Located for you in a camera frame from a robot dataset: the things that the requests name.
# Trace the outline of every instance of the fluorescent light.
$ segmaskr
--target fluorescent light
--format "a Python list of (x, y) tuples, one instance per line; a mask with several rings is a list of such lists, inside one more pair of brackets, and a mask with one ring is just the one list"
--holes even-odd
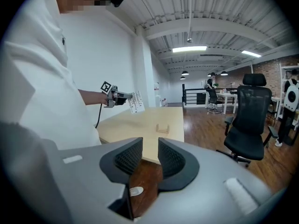
[(173, 48), (172, 52), (192, 51), (192, 50), (206, 50), (206, 46)]
[(261, 55), (259, 55), (259, 54), (252, 53), (252, 52), (246, 51), (246, 50), (242, 51), (242, 53), (247, 54), (247, 55), (251, 55), (251, 56), (261, 57)]
[(228, 76), (228, 73), (226, 71), (221, 72), (221, 76)]

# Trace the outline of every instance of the pipe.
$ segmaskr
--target pipe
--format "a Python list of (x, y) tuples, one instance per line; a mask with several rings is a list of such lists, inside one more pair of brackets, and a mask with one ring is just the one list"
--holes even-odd
[(191, 17), (192, 17), (192, 0), (189, 0), (189, 28), (188, 28), (188, 38), (190, 38), (190, 32), (191, 32)]

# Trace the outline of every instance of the brick wall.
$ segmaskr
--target brick wall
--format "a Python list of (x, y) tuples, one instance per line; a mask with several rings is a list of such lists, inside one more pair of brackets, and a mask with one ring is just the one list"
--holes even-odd
[[(267, 85), (271, 89), (273, 96), (280, 96), (280, 69), (281, 66), (297, 65), (299, 62), (299, 55), (286, 56), (279, 59), (266, 61), (252, 66), (253, 73), (262, 73), (265, 75)], [(228, 72), (228, 76), (216, 76), (216, 83), (219, 84), (220, 88), (230, 88), (231, 82), (235, 82), (233, 88), (237, 88), (239, 84), (242, 84), (244, 74), (251, 73), (250, 66), (239, 68)]]
[(244, 74), (251, 73), (251, 67), (245, 66), (236, 70), (228, 72), (228, 76), (216, 75), (215, 83), (219, 84), (219, 88), (230, 88), (231, 82), (234, 82), (233, 88), (237, 88), (239, 85), (243, 84)]
[(286, 56), (279, 59), (254, 64), (253, 73), (262, 73), (266, 77), (266, 87), (272, 91), (272, 95), (280, 97), (280, 68), (281, 66), (297, 65), (299, 55)]

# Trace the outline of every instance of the ceiling beam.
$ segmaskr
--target ceiling beam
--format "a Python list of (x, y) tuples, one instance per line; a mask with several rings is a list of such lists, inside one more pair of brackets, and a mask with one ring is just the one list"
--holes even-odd
[[(148, 40), (155, 39), (164, 35), (170, 35), (174, 33), (181, 33), (188, 31), (189, 19), (178, 19), (173, 21), (163, 22), (154, 26), (151, 26), (146, 30), (145, 36)], [(262, 32), (259, 32), (253, 28), (244, 26), (242, 24), (225, 21), (215, 18), (192, 18), (191, 31), (215, 31), (231, 33), (243, 37), (247, 37), (256, 42), (262, 42), (269, 37)], [(277, 47), (277, 43), (273, 39), (268, 39), (263, 42), (264, 45), (270, 48)]]
[[(262, 53), (261, 55), (266, 56), (266, 55), (273, 54), (275, 52), (279, 52), (279, 51), (282, 51), (282, 50), (291, 50), (291, 49), (299, 49), (299, 43), (297, 41), (286, 43), (286, 44), (281, 45), (279, 47), (276, 47), (274, 49), (268, 50), (268, 51)], [(243, 60), (242, 63), (245, 63), (247, 61), (251, 61), (251, 60), (254, 60), (254, 59), (257, 59), (257, 58), (248, 57), (247, 59)]]
[[(178, 62), (178, 63), (171, 63), (165, 65), (167, 69), (175, 68), (175, 67), (190, 67), (190, 66), (203, 66), (203, 65), (222, 65), (223, 61), (191, 61), (191, 62)], [(233, 62), (227, 62), (223, 64), (223, 66), (230, 66), (234, 65)]]
[[(188, 60), (185, 59), (185, 62), (206, 62), (206, 61), (223, 61), (224, 57), (223, 56), (199, 56), (197, 59), (192, 59), (192, 60)], [(166, 62), (165, 64), (168, 63), (182, 63), (183, 61), (179, 61), (179, 62)]]
[(241, 53), (239, 50), (223, 49), (223, 48), (207, 48), (202, 51), (188, 51), (188, 52), (176, 52), (166, 51), (161, 54), (157, 54), (157, 57), (161, 60), (173, 57), (180, 57), (186, 55), (224, 55), (224, 56), (240, 56), (248, 57), (248, 55)]
[[(192, 67), (192, 68), (189, 68), (189, 69), (188, 69), (188, 72), (192, 72), (192, 71), (202, 71), (202, 72), (208, 74), (208, 72), (209, 72), (210, 69), (211, 69), (211, 67)], [(215, 66), (215, 68), (214, 68), (213, 71), (214, 71), (214, 72), (218, 72), (219, 70), (221, 70), (221, 67), (217, 67), (217, 66)], [(169, 72), (170, 74), (172, 74), (172, 73), (182, 73), (182, 71), (183, 71), (182, 68), (168, 70), (168, 72)]]
[[(185, 14), (189, 14), (189, 12), (176, 12), (176, 13), (171, 13), (171, 14), (164, 14), (164, 15), (159, 15), (156, 16), (154, 18), (151, 18), (143, 23), (140, 23), (139, 25), (144, 26), (145, 24), (147, 24), (148, 26), (150, 26), (149, 24), (152, 24), (153, 21), (157, 21), (157, 23), (161, 23), (163, 22), (162, 19), (165, 19), (166, 21), (169, 20), (173, 20), (172, 18), (174, 17), (182, 17), (182, 15)], [(192, 17), (203, 17), (203, 16), (209, 16), (209, 17), (221, 17), (223, 20), (229, 20), (229, 21), (235, 21), (237, 23), (247, 23), (247, 24), (251, 24), (252, 22), (250, 20), (244, 20), (244, 19), (240, 19), (240, 17), (237, 16), (229, 16), (229, 15), (225, 15), (225, 14), (221, 14), (221, 13), (215, 13), (215, 12), (208, 12), (208, 11), (192, 11), (193, 16)]]

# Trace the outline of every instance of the black mesh chair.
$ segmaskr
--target black mesh chair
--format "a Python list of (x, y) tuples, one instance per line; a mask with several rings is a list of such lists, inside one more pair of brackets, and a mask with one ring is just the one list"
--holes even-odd
[[(216, 113), (221, 113), (223, 111), (223, 97), (218, 97), (216, 94), (216, 91), (214, 89), (207, 89), (206, 90), (209, 93), (209, 103), (212, 103), (215, 105), (214, 109), (208, 109), (208, 111), (210, 113), (216, 114)], [(217, 105), (218, 104), (222, 104), (222, 110), (218, 111), (217, 110)]]
[(263, 74), (245, 74), (243, 84), (238, 87), (238, 113), (234, 117), (227, 117), (227, 124), (224, 145), (228, 147), (233, 154), (227, 154), (219, 151), (235, 161), (245, 162), (249, 165), (250, 160), (262, 160), (264, 155), (264, 146), (268, 144), (271, 136), (277, 138), (276, 130), (268, 126), (270, 131), (268, 137), (263, 142), (261, 134), (263, 133), (266, 114), (271, 100), (272, 92), (265, 86), (266, 79)]

